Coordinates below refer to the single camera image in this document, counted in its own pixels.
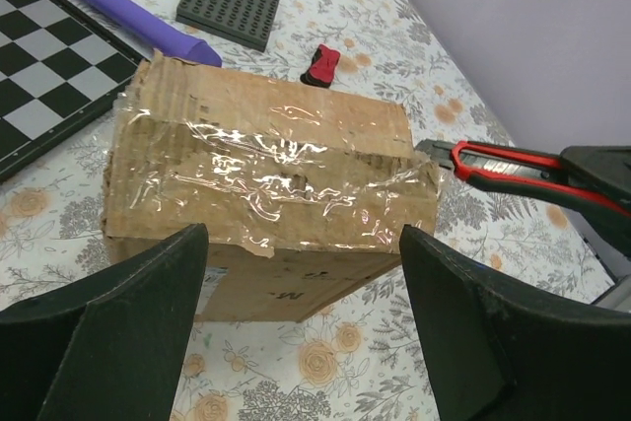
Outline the brown cardboard express box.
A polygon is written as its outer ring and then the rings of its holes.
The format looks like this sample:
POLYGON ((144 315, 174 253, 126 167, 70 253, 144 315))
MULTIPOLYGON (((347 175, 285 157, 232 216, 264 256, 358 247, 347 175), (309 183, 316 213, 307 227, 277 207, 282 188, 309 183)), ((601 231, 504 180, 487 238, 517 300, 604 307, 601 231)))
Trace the brown cardboard express box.
POLYGON ((443 178, 401 105, 156 53, 114 105, 102 229, 119 262, 191 224, 225 270, 204 321, 302 321, 433 232, 443 178))

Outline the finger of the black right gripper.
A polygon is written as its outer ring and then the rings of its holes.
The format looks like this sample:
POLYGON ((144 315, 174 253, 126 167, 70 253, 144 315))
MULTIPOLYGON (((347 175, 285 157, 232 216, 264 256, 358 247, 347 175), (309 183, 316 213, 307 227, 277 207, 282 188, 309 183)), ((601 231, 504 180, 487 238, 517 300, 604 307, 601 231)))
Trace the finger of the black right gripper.
MULTIPOLYGON (((572 177, 589 190, 630 212, 630 146, 570 146, 561 161, 572 177)), ((630 217, 604 210, 581 211, 596 233, 609 244, 630 243, 630 217)))

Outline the red black utility knife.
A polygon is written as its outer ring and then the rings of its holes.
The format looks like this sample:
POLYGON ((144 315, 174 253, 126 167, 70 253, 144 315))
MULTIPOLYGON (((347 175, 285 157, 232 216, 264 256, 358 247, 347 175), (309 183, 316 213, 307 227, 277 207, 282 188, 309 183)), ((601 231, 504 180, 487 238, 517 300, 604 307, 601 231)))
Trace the red black utility knife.
POLYGON ((554 155, 486 142, 450 143, 433 139, 418 142, 415 149, 452 171, 458 179, 486 192, 542 200, 578 213, 604 210, 630 217, 630 212, 572 177, 561 161, 561 153, 554 155))

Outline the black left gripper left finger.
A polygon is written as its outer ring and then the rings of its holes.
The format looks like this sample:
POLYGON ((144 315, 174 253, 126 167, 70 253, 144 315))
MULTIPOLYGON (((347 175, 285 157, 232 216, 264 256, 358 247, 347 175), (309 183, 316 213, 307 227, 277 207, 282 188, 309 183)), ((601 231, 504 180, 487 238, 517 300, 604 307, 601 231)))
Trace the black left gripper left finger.
POLYGON ((169 419, 207 250, 190 225, 3 310, 2 419, 169 419))

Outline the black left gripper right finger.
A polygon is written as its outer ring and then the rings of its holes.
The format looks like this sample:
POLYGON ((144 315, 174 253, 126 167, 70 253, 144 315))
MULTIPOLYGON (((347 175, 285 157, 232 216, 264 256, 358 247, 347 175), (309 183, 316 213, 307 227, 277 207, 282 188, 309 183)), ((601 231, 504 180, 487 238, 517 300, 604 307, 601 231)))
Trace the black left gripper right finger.
POLYGON ((630 283, 585 304, 405 226, 400 256, 444 420, 626 420, 630 283))

